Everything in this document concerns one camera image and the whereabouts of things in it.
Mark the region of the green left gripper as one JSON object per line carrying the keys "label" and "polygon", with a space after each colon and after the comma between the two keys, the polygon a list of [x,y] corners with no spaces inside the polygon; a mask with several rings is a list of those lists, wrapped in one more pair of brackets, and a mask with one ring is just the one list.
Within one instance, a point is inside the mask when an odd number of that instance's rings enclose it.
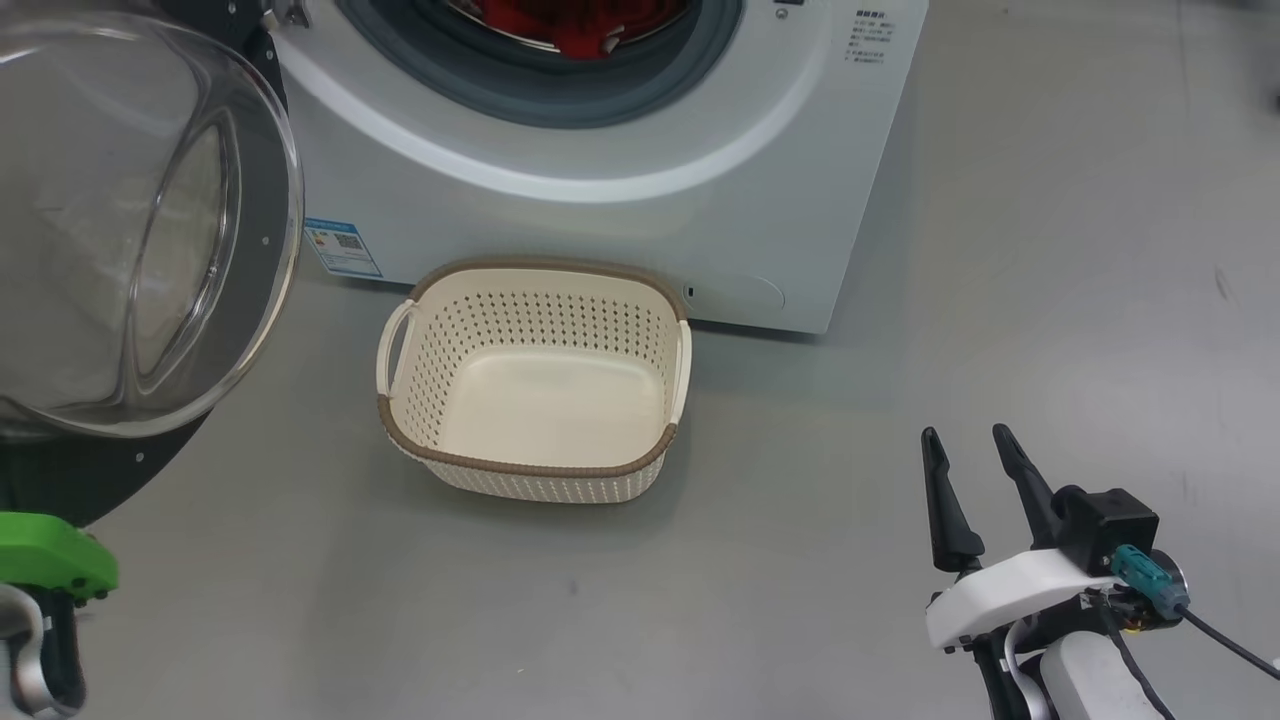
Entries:
{"label": "green left gripper", "polygon": [[102,600],[119,587],[119,564],[104,544],[60,518],[0,512],[0,584]]}

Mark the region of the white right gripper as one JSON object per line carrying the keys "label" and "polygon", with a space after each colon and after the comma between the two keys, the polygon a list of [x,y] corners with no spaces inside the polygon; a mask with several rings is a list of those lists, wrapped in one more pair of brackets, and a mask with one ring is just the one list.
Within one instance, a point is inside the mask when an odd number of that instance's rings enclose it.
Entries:
{"label": "white right gripper", "polygon": [[933,427],[922,432],[932,562],[943,573],[969,574],[941,592],[925,609],[925,629],[936,650],[957,647],[964,638],[975,638],[1051,609],[1083,591],[1119,582],[1112,574],[1092,577],[1062,551],[1051,550],[1059,546],[1061,527],[1052,489],[1007,425],[995,424],[992,436],[1004,471],[1016,487],[1030,529],[1032,550],[982,569],[986,544],[969,527],[957,501],[945,447]]}

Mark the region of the dark round washing machine door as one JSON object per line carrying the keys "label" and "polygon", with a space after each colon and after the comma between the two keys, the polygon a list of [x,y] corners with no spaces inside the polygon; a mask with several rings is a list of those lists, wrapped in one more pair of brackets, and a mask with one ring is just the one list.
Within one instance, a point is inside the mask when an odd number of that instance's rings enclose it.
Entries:
{"label": "dark round washing machine door", "polygon": [[87,527],[260,355],[305,183],[271,0],[0,0],[0,512]]}

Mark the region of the red and white garment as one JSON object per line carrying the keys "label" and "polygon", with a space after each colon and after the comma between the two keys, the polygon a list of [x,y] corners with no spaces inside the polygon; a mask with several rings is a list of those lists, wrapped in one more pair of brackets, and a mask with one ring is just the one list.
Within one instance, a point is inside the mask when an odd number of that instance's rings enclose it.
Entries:
{"label": "red and white garment", "polygon": [[692,0],[445,0],[461,15],[534,49],[604,59],[671,27]]}

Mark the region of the cream perforated laundry basket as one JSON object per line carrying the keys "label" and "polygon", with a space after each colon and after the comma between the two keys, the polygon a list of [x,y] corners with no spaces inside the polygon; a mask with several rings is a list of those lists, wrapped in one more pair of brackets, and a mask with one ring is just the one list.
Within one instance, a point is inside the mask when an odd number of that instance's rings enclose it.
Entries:
{"label": "cream perforated laundry basket", "polygon": [[692,370],[684,301],[632,269],[483,258],[424,277],[378,343],[390,442],[457,489],[625,503],[660,474]]}

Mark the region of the white front-load washing machine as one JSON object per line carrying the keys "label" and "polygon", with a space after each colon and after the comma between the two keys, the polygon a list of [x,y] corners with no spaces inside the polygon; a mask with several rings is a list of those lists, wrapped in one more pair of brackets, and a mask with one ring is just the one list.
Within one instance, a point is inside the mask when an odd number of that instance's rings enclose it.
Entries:
{"label": "white front-load washing machine", "polygon": [[820,334],[929,0],[744,1],[681,99],[544,129],[420,85],[335,0],[276,0],[306,218],[353,224],[380,282],[472,258],[613,263],[664,279],[698,319]]}

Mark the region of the grey rubber door gasket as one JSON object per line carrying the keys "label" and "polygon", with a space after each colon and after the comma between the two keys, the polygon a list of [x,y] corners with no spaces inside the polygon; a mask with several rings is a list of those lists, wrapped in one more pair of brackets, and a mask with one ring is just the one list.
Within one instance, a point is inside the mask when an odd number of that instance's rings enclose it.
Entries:
{"label": "grey rubber door gasket", "polygon": [[544,129],[595,129],[660,110],[695,88],[733,40],[744,0],[692,0],[671,27],[596,60],[534,49],[445,0],[335,0],[387,60],[484,115]]}

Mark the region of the blue energy label sticker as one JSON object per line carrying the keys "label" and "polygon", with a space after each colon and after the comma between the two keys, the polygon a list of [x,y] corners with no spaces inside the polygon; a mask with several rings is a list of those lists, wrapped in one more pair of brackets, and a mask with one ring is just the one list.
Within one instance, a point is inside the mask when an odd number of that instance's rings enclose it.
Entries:
{"label": "blue energy label sticker", "polygon": [[384,278],[353,224],[308,217],[303,222],[303,233],[330,274],[376,281]]}

